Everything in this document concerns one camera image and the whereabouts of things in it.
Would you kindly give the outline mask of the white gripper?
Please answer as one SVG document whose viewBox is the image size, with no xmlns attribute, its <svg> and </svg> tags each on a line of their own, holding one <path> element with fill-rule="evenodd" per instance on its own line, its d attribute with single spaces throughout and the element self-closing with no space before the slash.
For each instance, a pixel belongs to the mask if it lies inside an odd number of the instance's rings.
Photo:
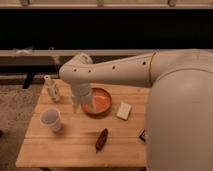
<svg viewBox="0 0 213 171">
<path fill-rule="evenodd" d="M 72 106 L 73 112 L 76 113 L 80 104 L 86 103 L 91 109 L 96 109 L 95 99 L 92 95 L 92 89 L 89 83 L 72 84 Z"/>
</svg>

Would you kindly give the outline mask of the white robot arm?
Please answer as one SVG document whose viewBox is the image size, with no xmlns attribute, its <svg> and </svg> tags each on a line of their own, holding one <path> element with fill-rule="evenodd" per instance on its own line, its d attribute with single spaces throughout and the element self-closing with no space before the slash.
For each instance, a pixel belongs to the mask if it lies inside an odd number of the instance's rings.
<svg viewBox="0 0 213 171">
<path fill-rule="evenodd" d="M 92 83 L 148 88 L 148 171 L 213 171 L 212 52 L 155 51 L 97 64 L 80 53 L 59 75 L 77 104 L 91 99 Z"/>
</svg>

